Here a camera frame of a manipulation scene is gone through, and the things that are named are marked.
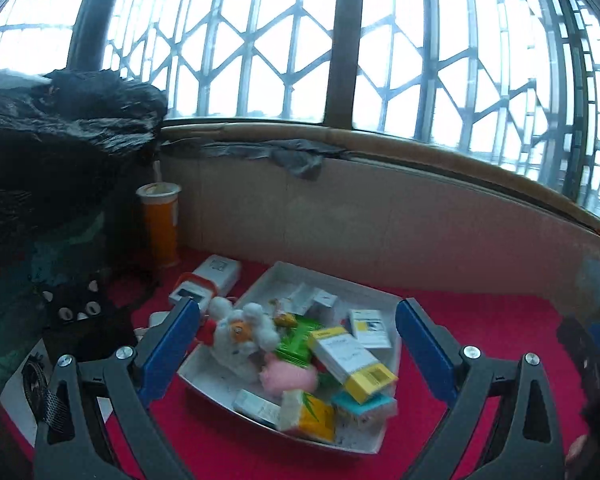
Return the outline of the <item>window metal grille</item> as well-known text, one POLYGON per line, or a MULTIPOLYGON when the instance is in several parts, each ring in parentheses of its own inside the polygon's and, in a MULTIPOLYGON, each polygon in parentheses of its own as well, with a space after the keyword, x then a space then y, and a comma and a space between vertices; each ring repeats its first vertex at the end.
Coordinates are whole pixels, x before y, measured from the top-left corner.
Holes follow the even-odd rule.
POLYGON ((0 70, 68 65, 153 84, 173 119, 447 148, 600 218, 592 0, 0 0, 0 70))

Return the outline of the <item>white box with orange lid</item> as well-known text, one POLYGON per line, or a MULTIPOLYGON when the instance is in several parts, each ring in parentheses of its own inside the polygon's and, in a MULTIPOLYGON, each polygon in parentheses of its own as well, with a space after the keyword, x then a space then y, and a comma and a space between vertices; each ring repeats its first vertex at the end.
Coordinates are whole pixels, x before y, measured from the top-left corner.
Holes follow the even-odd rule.
POLYGON ((226 297, 234 288, 242 272, 242 265, 230 258, 211 255, 197 269, 183 273, 169 295, 174 307, 181 299, 191 299, 198 304, 201 313, 207 311, 210 301, 226 297))

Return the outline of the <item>omeprazole medicine box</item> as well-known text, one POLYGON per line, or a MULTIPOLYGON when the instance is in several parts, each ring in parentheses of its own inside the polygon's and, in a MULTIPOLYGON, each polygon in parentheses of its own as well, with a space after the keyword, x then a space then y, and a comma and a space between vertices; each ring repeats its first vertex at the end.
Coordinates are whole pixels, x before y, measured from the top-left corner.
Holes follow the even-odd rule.
POLYGON ((351 309, 349 324, 353 337, 367 350, 391 348, 386 324, 378 310, 351 309))

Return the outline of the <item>yellow tissue pack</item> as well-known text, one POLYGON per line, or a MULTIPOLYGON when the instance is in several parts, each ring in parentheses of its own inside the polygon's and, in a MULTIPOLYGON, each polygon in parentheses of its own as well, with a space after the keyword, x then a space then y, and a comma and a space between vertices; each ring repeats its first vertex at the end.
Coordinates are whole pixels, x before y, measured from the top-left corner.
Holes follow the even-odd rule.
POLYGON ((300 389, 284 391, 279 408, 278 431, 323 443, 334 443, 334 408, 300 389))

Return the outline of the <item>yellow white Glucophage box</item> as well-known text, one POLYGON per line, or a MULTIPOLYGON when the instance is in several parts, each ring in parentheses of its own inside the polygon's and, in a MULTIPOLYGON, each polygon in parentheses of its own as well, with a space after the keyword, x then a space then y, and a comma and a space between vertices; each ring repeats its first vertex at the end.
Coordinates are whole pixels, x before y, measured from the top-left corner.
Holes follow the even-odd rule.
POLYGON ((308 347, 358 404, 398 381, 396 374, 341 326, 312 330, 308 347))

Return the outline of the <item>white storage tray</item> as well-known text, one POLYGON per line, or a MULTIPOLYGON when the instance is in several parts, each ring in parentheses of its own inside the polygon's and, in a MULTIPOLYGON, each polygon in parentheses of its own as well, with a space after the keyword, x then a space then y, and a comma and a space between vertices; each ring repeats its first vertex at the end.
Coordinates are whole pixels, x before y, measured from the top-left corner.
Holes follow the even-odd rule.
POLYGON ((373 455, 398 410, 398 303, 388 292, 278 262, 236 302, 212 300, 178 376, 274 434, 373 455))

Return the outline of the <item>black plastic bag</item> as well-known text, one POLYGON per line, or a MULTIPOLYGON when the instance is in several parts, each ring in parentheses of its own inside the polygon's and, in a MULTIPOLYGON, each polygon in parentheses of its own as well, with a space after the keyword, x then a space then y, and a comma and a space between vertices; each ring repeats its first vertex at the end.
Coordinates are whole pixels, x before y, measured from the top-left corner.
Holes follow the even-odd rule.
POLYGON ((163 91, 112 70, 0 74, 0 193, 38 224, 85 214, 150 157, 167 111, 163 91))

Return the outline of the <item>pink fluffy plush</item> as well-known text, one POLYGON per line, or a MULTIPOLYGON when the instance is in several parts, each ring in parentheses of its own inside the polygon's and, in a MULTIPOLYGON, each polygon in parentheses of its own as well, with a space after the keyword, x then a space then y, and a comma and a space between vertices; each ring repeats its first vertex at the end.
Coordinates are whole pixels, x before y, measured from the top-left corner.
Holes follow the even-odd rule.
POLYGON ((318 386, 318 375, 314 366, 301 367, 280 360, 273 353, 264 356, 264 367, 259 378, 264 391, 270 396, 281 396, 290 390, 314 393, 318 386))

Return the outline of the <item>orange drink cup with straw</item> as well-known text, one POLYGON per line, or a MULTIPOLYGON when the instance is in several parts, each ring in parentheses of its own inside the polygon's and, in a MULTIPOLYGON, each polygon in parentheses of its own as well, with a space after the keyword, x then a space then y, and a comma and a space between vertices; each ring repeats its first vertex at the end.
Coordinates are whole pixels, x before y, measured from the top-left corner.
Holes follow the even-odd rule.
POLYGON ((158 268, 170 268, 178 258, 178 196, 182 188, 163 180, 161 164, 152 163, 154 180, 136 190, 143 208, 152 258, 158 268))

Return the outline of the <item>red green elf hat plush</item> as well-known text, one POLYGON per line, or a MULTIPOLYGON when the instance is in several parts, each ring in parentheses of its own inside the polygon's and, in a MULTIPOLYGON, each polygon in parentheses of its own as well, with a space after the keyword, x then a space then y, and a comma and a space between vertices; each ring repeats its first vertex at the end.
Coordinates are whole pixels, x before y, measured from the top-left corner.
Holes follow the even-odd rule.
POLYGON ((212 347, 214 344, 214 333, 218 323, 213 318, 205 318, 196 333, 196 341, 207 347, 212 347))

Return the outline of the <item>green snack packet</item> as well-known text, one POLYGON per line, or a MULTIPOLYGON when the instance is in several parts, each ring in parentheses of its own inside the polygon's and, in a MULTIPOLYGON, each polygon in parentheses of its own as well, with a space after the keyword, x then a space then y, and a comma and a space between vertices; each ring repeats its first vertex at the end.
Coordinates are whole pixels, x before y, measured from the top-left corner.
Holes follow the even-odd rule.
POLYGON ((275 355, 282 361, 307 367, 311 361, 311 351, 308 346, 309 333, 320 330, 323 325, 306 316, 297 316, 298 326, 287 328, 286 333, 280 338, 280 344, 275 350, 275 355))

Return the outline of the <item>small white medicine box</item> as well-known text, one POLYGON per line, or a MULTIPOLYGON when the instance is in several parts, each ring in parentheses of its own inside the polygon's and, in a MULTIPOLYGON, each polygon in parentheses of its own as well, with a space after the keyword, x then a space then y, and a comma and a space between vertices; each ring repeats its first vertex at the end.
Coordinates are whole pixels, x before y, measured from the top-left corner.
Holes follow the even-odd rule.
POLYGON ((310 318, 314 318, 323 326, 331 326, 335 323, 335 310, 338 302, 338 296, 327 290, 317 288, 311 300, 311 307, 308 310, 310 318))

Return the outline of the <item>grey cloth on sill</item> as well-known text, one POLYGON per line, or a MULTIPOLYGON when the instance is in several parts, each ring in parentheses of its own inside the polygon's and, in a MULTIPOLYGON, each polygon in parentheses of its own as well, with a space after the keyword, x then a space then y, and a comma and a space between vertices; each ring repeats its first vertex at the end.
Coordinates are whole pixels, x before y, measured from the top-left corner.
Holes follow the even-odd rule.
POLYGON ((308 139, 266 141, 215 141, 203 138, 183 138, 164 141, 161 154, 179 159, 267 160, 291 176, 316 181, 326 159, 348 160, 346 148, 308 139))

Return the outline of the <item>red yellow snack packet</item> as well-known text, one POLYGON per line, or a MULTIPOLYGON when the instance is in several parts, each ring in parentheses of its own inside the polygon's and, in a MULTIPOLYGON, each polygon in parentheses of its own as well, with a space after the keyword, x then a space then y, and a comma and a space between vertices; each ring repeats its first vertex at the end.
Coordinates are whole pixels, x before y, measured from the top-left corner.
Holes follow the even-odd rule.
POLYGON ((274 308, 272 319, 276 327, 294 328, 298 326, 296 316, 291 312, 287 312, 282 306, 274 308))

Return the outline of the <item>blue white nasal drops box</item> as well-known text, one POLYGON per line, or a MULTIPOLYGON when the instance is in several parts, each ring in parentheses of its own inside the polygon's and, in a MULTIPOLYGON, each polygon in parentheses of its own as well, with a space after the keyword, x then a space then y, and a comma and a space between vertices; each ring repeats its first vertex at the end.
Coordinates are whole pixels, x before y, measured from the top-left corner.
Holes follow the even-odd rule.
POLYGON ((365 402, 358 403, 349 393, 340 391, 330 402, 339 416, 359 427, 380 424, 398 414, 398 401, 383 393, 377 393, 365 402))

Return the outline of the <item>grey long medicine box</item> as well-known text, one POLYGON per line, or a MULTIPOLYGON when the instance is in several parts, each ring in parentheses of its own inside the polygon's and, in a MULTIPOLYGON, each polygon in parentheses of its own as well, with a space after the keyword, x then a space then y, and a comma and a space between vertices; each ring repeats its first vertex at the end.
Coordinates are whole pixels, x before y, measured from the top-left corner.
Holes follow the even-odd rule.
POLYGON ((245 389, 237 393, 233 410, 263 426, 276 428, 279 422, 279 405, 245 389))

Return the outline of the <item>white fluffy chicken plush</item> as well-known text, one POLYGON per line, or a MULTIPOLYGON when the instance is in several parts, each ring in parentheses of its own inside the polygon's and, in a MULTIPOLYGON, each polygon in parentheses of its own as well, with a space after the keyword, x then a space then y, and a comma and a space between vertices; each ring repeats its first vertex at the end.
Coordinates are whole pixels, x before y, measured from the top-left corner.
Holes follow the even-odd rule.
POLYGON ((211 355, 248 384, 257 382, 260 367, 256 354, 274 352, 280 344, 272 318, 256 302, 235 308, 224 297, 214 297, 207 312, 215 322, 211 355))

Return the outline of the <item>black cat plush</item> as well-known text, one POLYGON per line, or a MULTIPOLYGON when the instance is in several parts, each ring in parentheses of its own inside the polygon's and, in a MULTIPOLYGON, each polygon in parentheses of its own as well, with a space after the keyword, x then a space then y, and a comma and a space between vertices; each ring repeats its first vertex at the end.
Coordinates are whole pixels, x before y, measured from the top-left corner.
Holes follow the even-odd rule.
POLYGON ((50 362, 65 354, 76 362, 98 361, 137 345, 129 309, 111 301, 99 274, 74 284, 42 284, 38 293, 46 311, 42 341, 50 362))

